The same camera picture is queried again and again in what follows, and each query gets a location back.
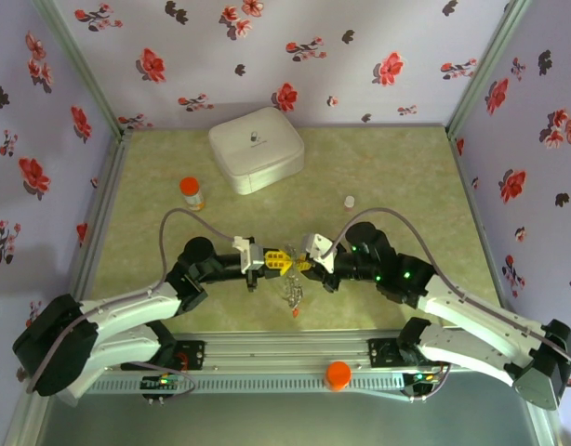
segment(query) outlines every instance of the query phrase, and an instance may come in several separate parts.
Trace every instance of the cable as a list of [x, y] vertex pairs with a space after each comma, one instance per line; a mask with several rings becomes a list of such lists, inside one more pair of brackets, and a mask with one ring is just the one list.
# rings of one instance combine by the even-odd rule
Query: cable
[[189, 393], [191, 393], [192, 391], [194, 391], [196, 389], [196, 383], [193, 381], [193, 379], [190, 376], [188, 376], [182, 370], [168, 369], [166, 367], [160, 367], [159, 365], [153, 365], [153, 364], [150, 364], [147, 362], [131, 362], [131, 364], [138, 365], [139, 367], [145, 367], [147, 369], [157, 370], [158, 372], [166, 372], [167, 374], [179, 374], [180, 376], [184, 376], [186, 379], [188, 379], [191, 382], [191, 384], [193, 385], [193, 387], [189, 388], [188, 390], [186, 390], [184, 392], [180, 392], [180, 393], [177, 393], [175, 395], [172, 395], [172, 398], [176, 398], [180, 395], [188, 395]]
[[558, 345], [556, 345], [555, 343], [553, 343], [551, 340], [546, 339], [544, 336], [541, 336], [537, 333], [532, 332], [529, 328], [524, 327], [523, 325], [521, 325], [518, 322], [515, 322], [509, 318], [506, 318], [505, 316], [502, 316], [501, 314], [497, 314], [494, 310], [489, 309], [483, 305], [481, 305], [479, 302], [471, 299], [469, 296], [465, 295], [465, 293], [461, 292], [455, 284], [453, 284], [448, 277], [446, 277], [446, 275], [443, 273], [443, 271], [440, 269], [440, 267], [438, 266], [438, 264], [436, 263], [436, 260], [434, 259], [434, 256], [432, 255], [431, 250], [429, 249], [428, 245], [426, 244], [426, 242], [424, 241], [424, 239], [422, 238], [421, 235], [419, 235], [418, 230], [416, 229], [416, 227], [414, 225], [411, 224], [411, 222], [405, 218], [404, 216], [402, 216], [401, 214], [399, 214], [397, 211], [394, 211], [393, 209], [390, 209], [388, 207], [372, 207], [370, 209], [366, 209], [365, 211], [362, 211], [361, 213], [357, 214], [356, 216], [354, 216], [341, 230], [341, 232], [339, 233], [339, 235], [337, 236], [337, 238], [335, 239], [335, 241], [333, 242], [333, 244], [331, 245], [331, 247], [327, 250], [327, 252], [321, 256], [322, 259], [327, 258], [328, 256], [330, 256], [333, 251], [335, 251], [337, 249], [337, 245], [339, 242], [341, 242], [341, 240], [343, 239], [343, 237], [345, 236], [345, 233], [348, 231], [348, 229], [355, 223], [357, 222], [362, 216], [365, 216], [366, 214], [372, 214], [375, 212], [383, 212], [385, 214], [390, 214], [392, 216], [396, 216], [398, 219], [400, 219], [409, 230], [411, 230], [411, 232], [414, 234], [414, 236], [416, 237], [416, 240], [418, 240], [419, 245], [422, 247], [422, 250], [424, 251], [424, 254], [426, 255], [426, 257], [430, 260], [432, 267], [434, 268], [434, 270], [436, 271], [436, 273], [439, 275], [439, 277], [441, 278], [441, 280], [443, 281], [443, 283], [449, 287], [449, 289], [455, 293], [462, 301], [467, 302], [468, 304], [477, 307], [478, 309], [480, 309], [481, 311], [484, 311], [485, 313], [488, 313], [489, 315], [507, 323], [509, 326], [519, 330], [521, 333], [523, 333], [525, 336], [532, 336], [534, 339], [536, 339], [537, 341], [539, 341], [540, 343], [552, 348], [556, 353], [558, 353], [559, 355], [561, 355], [563, 358], [565, 358], [567, 361], [569, 361], [571, 363], [571, 356], [566, 353], [566, 351], [564, 351], [562, 348], [560, 348]]
[[166, 227], [167, 219], [172, 214], [176, 214], [176, 213], [182, 213], [182, 214], [186, 214], [188, 216], [191, 216], [192, 218], [197, 220], [199, 223], [201, 223], [203, 226], [205, 226], [208, 230], [210, 230], [211, 232], [213, 232], [214, 234], [216, 234], [218, 237], [220, 237], [222, 239], [225, 239], [228, 241], [233, 240], [233, 237], [229, 237], [229, 236], [223, 234], [222, 232], [219, 232], [218, 230], [213, 228], [211, 225], [209, 225], [206, 221], [204, 221], [201, 217], [196, 215], [194, 212], [188, 211], [186, 209], [182, 209], [180, 207], [176, 207], [174, 209], [170, 209], [169, 211], [167, 211], [166, 214], [164, 215], [164, 217], [162, 218], [162, 221], [159, 225], [158, 244], [159, 244], [159, 254], [160, 254], [160, 257], [162, 257], [162, 277], [159, 279], [157, 284], [154, 285], [148, 291], [136, 293], [134, 295], [128, 295], [128, 296], [123, 297], [121, 299], [114, 300], [110, 303], [106, 303], [106, 304], [102, 304], [100, 306], [94, 307], [93, 309], [91, 309], [87, 313], [79, 316], [77, 319], [72, 321], [64, 330], [62, 330], [62, 332], [60, 332], [59, 336], [56, 338], [56, 340], [54, 341], [54, 343], [50, 347], [50, 350], [47, 352], [45, 357], [42, 359], [42, 362], [40, 363], [39, 367], [37, 368], [37, 370], [33, 374], [32, 379], [30, 380], [29, 385], [27, 386], [27, 389], [26, 389], [27, 393], [32, 393], [35, 390], [35, 385], [37, 384], [37, 381], [40, 379], [40, 377], [44, 373], [44, 370], [46, 369], [47, 365], [50, 363], [50, 360], [54, 356], [54, 353], [56, 353], [56, 350], [59, 348], [59, 346], [62, 343], [62, 341], [64, 340], [64, 338], [79, 323], [81, 323], [82, 321], [84, 321], [84, 320], [90, 318], [91, 316], [99, 313], [100, 311], [105, 311], [105, 310], [108, 310], [110, 308], [117, 307], [119, 305], [123, 305], [123, 304], [128, 303], [128, 302], [139, 300], [142, 297], [145, 297], [145, 296], [149, 295], [150, 293], [153, 294], [157, 290], [160, 289], [160, 287], [164, 284], [164, 281], [166, 280], [166, 275], [167, 275], [166, 249], [164, 248], [164, 228]]
[[427, 393], [426, 395], [424, 395], [422, 397], [423, 400], [427, 400], [429, 398], [432, 398], [434, 395], [436, 395], [438, 393], [438, 391], [441, 389], [441, 387], [443, 386], [444, 383], [446, 383], [446, 378], [448, 378], [449, 374], [451, 373], [451, 364], [448, 364], [446, 366], [446, 370], [445, 370], [445, 374], [443, 375], [443, 377], [441, 378], [441, 381], [438, 383], [438, 386], [436, 386], [432, 392]]

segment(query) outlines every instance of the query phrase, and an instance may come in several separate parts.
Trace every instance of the metal frame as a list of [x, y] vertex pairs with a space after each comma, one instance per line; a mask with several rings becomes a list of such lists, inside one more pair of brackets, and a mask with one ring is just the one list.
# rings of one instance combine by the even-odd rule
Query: metal frame
[[116, 141], [120, 140], [122, 136], [120, 127], [118, 126], [112, 107], [105, 98], [100, 86], [98, 85], [95, 76], [89, 69], [86, 59], [79, 50], [79, 46], [74, 41], [73, 35], [69, 30], [64, 18], [60, 14], [58, 8], [54, 5], [53, 0], [33, 0], [35, 8], [38, 10], [42, 19], [48, 25], [50, 31], [54, 34], [54, 38], [58, 41], [62, 51], [66, 57], [71, 61], [81, 79], [86, 85], [87, 90], [98, 104], [101, 113], [103, 114], [108, 126], [112, 130]]
[[482, 58], [482, 63], [480, 63], [473, 80], [461, 97], [446, 127], [446, 133], [452, 141], [455, 141], [459, 129], [465, 123], [471, 109], [488, 85], [492, 71], [497, 67], [507, 44], [511, 41], [512, 35], [519, 26], [519, 22], [531, 4], [532, 0], [513, 0], [502, 22], [498, 25], [494, 38], [488, 45]]
[[[104, 234], [112, 213], [113, 199], [118, 187], [131, 133], [121, 134], [113, 117], [112, 109], [98, 87], [85, 58], [78, 50], [78, 46], [73, 40], [64, 19], [54, 6], [54, 2], [52, 0], [33, 0], [33, 2], [55, 34], [67, 57], [79, 71], [87, 88], [100, 106], [117, 141], [119, 141], [117, 144], [114, 142], [114, 147], [110, 150], [104, 165], [104, 172], [101, 176], [102, 181], [92, 208], [91, 218], [88, 221], [91, 231], [86, 249], [82, 251], [80, 257], [73, 264], [71, 292], [77, 299], [81, 300], [90, 292], [93, 283], [95, 268], [100, 258]], [[530, 4], [531, 0], [514, 0], [503, 21], [498, 26], [495, 38], [486, 50], [483, 63], [478, 69], [477, 75], [463, 95], [447, 127], [450, 143], [454, 143], [458, 130], [463, 126], [475, 101], [485, 88], [491, 72], [494, 70], [498, 59]], [[472, 205], [474, 201], [471, 188], [467, 183], [467, 179], [461, 174], [455, 151], [452, 150], [452, 152], [454, 153], [463, 188], [468, 197], [478, 236], [484, 248], [486, 262], [492, 271], [493, 282], [499, 294], [500, 282], [497, 274], [494, 272], [496, 271], [496, 266], [490, 255], [489, 242], [480, 223], [481, 219], [478, 211]], [[368, 378], [374, 374], [374, 371], [371, 371], [368, 367], [369, 360], [366, 355], [365, 340], [368, 337], [388, 337], [391, 335], [394, 334], [383, 331], [351, 330], [294, 334], [184, 334], [177, 336], [177, 338], [186, 340], [204, 337], [206, 341], [210, 342], [206, 351], [206, 365], [202, 371], [207, 376], [219, 373], [219, 376], [231, 375], [232, 378], [236, 378], [243, 374], [250, 375], [253, 373], [263, 373], [265, 375], [281, 374], [283, 376], [288, 374], [322, 373], [327, 363], [333, 359], [340, 359], [353, 363], [355, 366], [354, 373]], [[424, 369], [409, 369], [405, 370], [405, 372], [411, 373], [422, 370], [428, 371]], [[134, 373], [122, 372], [123, 376], [131, 376], [131, 374]], [[115, 376], [119, 376], [118, 372], [111, 372], [102, 378], [109, 379]], [[21, 395], [7, 433], [5, 446], [35, 445], [46, 414], [48, 401], [49, 398], [39, 397], [35, 393], [31, 395], [24, 393]], [[531, 404], [525, 404], [527, 405], [539, 444], [549, 446], [563, 444], [560, 440], [560, 422], [558, 421], [557, 413], [548, 413]]]

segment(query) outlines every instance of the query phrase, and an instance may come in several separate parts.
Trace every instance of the gray cable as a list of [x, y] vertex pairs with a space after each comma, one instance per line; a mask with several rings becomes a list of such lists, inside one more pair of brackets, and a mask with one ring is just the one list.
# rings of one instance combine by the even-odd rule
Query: gray cable
[[190, 376], [188, 376], [188, 374], [186, 372], [183, 372], [182, 370], [168, 369], [166, 367], [160, 367], [159, 365], [153, 365], [153, 364], [149, 364], [147, 362], [131, 362], [131, 364], [138, 365], [139, 367], [144, 367], [146, 369], [157, 370], [158, 372], [165, 372], [167, 374], [179, 374], [180, 376], [184, 376], [184, 378], [188, 379], [191, 382], [191, 384], [193, 385], [193, 387], [189, 388], [188, 390], [186, 390], [184, 392], [180, 392], [180, 393], [177, 393], [175, 395], [172, 395], [172, 399], [175, 399], [176, 397], [179, 397], [180, 395], [188, 395], [189, 393], [191, 393], [192, 391], [194, 391], [196, 389], [196, 383], [193, 381], [193, 379]]
[[[233, 240], [233, 237], [229, 237], [229, 236], [219, 232], [218, 230], [213, 228], [211, 225], [209, 225], [206, 221], [204, 221], [201, 217], [199, 217], [197, 214], [195, 214], [194, 212], [191, 212], [191, 211], [188, 211], [186, 209], [179, 208], [179, 207], [176, 207], [174, 209], [170, 209], [169, 211], [166, 212], [166, 214], [162, 218], [162, 221], [161, 221], [160, 226], [159, 226], [158, 243], [159, 243], [159, 254], [162, 257], [162, 277], [159, 279], [157, 284], [154, 285], [153, 288], [151, 288], [152, 294], [155, 293], [157, 290], [159, 290], [160, 287], [164, 284], [164, 281], [166, 280], [167, 260], [166, 260], [166, 250], [164, 248], [164, 228], [166, 227], [166, 222], [167, 222], [168, 217], [171, 216], [172, 214], [176, 214], [178, 212], [180, 212], [182, 214], [186, 214], [188, 216], [191, 216], [192, 218], [197, 220], [199, 223], [201, 223], [203, 226], [205, 226], [208, 230], [210, 230], [211, 232], [216, 234], [218, 237], [220, 237], [222, 239], [226, 239], [228, 241]], [[100, 311], [105, 311], [105, 310], [108, 310], [110, 308], [114, 308], [114, 307], [124, 305], [128, 302], [139, 300], [142, 297], [148, 295], [149, 292], [150, 291], [145, 291], [145, 292], [141, 292], [141, 293], [136, 293], [134, 295], [128, 295], [128, 296], [123, 297], [121, 299], [114, 300], [110, 303], [100, 305], [98, 307], [91, 309], [87, 313], [79, 316], [77, 319], [72, 321], [64, 330], [62, 330], [62, 332], [56, 338], [56, 340], [52, 344], [52, 347], [50, 347], [50, 350], [47, 352], [44, 359], [40, 363], [39, 367], [37, 368], [37, 370], [33, 374], [32, 379], [30, 380], [29, 385], [27, 386], [27, 390], [26, 390], [27, 393], [32, 393], [35, 390], [35, 384], [37, 383], [37, 381], [40, 379], [40, 377], [44, 373], [44, 370], [46, 369], [47, 365], [50, 363], [50, 360], [54, 356], [54, 353], [56, 353], [56, 350], [58, 349], [58, 347], [60, 346], [60, 344], [62, 343], [64, 338], [73, 330], [74, 327], [76, 327], [79, 323], [81, 323], [85, 319], [90, 318], [91, 316], [97, 314]]]
[[391, 400], [399, 400], [399, 401], [405, 401], [405, 402], [425, 401], [425, 400], [429, 400], [430, 398], [432, 398], [434, 395], [436, 395], [439, 392], [439, 390], [441, 389], [443, 384], [446, 382], [446, 379], [449, 376], [449, 372], [451, 372], [451, 367], [452, 367], [451, 364], [446, 365], [445, 374], [443, 374], [441, 381], [432, 390], [432, 392], [427, 393], [426, 395], [419, 396], [419, 397], [409, 395], [403, 390], [401, 392], [402, 393], [401, 395], [397, 395], [396, 393], [391, 393], [391, 392], [381, 392], [378, 390], [368, 390], [365, 388], [353, 389], [351, 391], [354, 393], [362, 393], [365, 395], [374, 395], [376, 397], [389, 398]]
[[432, 266], [434, 267], [434, 270], [436, 271], [436, 273], [439, 275], [439, 277], [441, 278], [441, 280], [445, 283], [446, 286], [449, 287], [449, 289], [455, 293], [462, 301], [467, 302], [470, 305], [473, 305], [474, 307], [477, 307], [478, 309], [480, 309], [481, 311], [488, 313], [489, 315], [507, 323], [509, 326], [515, 328], [516, 330], [519, 330], [521, 333], [523, 333], [525, 336], [532, 336], [534, 339], [536, 339], [537, 341], [541, 342], [542, 344], [545, 344], [546, 346], [552, 348], [555, 352], [557, 352], [559, 355], [561, 355], [563, 358], [565, 358], [567, 361], [569, 361], [571, 363], [571, 356], [566, 353], [562, 348], [560, 348], [558, 345], [556, 345], [555, 343], [553, 343], [551, 340], [546, 339], [544, 336], [541, 336], [537, 333], [533, 333], [529, 328], [524, 327], [523, 325], [521, 325], [518, 322], [515, 322], [512, 319], [506, 318], [505, 316], [501, 315], [501, 314], [497, 314], [494, 310], [489, 309], [483, 305], [481, 305], [479, 302], [471, 299], [469, 296], [465, 295], [465, 293], [461, 292], [456, 286], [455, 284], [453, 284], [443, 273], [443, 271], [440, 269], [440, 267], [438, 266], [438, 264], [436, 263], [436, 260], [434, 259], [434, 256], [432, 255], [431, 250], [429, 249], [429, 247], [427, 246], [426, 242], [424, 242], [424, 239], [422, 238], [421, 235], [419, 235], [418, 230], [416, 229], [416, 227], [414, 225], [412, 225], [410, 223], [410, 221], [405, 218], [404, 216], [402, 216], [401, 214], [399, 214], [397, 211], [394, 211], [393, 209], [390, 209], [388, 207], [372, 207], [370, 209], [366, 209], [365, 211], [362, 211], [361, 213], [357, 214], [356, 216], [354, 216], [344, 227], [343, 230], [341, 230], [341, 232], [339, 233], [339, 235], [337, 236], [337, 238], [335, 239], [335, 241], [333, 242], [333, 244], [331, 245], [331, 247], [327, 250], [327, 252], [325, 253], [324, 256], [322, 256], [322, 259], [327, 258], [329, 255], [331, 255], [333, 253], [333, 251], [335, 251], [337, 249], [337, 245], [339, 242], [341, 242], [341, 240], [343, 239], [343, 237], [345, 236], [345, 233], [348, 231], [348, 229], [355, 223], [357, 222], [362, 216], [365, 216], [366, 214], [372, 214], [375, 212], [384, 212], [385, 214], [391, 214], [392, 216], [396, 216], [398, 219], [400, 219], [409, 230], [411, 230], [411, 232], [414, 234], [414, 236], [416, 237], [416, 240], [418, 240], [419, 245], [422, 247], [422, 250], [424, 251], [424, 254], [426, 255], [426, 257], [430, 260]]

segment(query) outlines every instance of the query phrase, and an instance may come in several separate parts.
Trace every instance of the black bracket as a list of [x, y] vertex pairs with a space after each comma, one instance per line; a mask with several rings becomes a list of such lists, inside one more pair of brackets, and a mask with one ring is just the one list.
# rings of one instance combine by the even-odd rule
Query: black bracket
[[408, 366], [436, 366], [437, 362], [428, 361], [418, 353], [417, 361], [409, 361], [405, 359], [399, 347], [397, 346], [397, 338], [374, 338], [366, 341], [368, 344], [368, 358], [370, 359], [370, 367], [373, 369], [383, 367], [408, 367]]
[[176, 341], [172, 359], [166, 366], [173, 370], [201, 370], [205, 361], [204, 341]]

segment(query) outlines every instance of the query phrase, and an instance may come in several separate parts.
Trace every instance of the white case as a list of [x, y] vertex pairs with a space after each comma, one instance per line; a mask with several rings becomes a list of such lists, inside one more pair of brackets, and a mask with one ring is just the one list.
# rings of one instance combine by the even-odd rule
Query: white case
[[304, 167], [304, 142], [283, 113], [254, 111], [209, 130], [219, 169], [232, 189], [247, 195]]

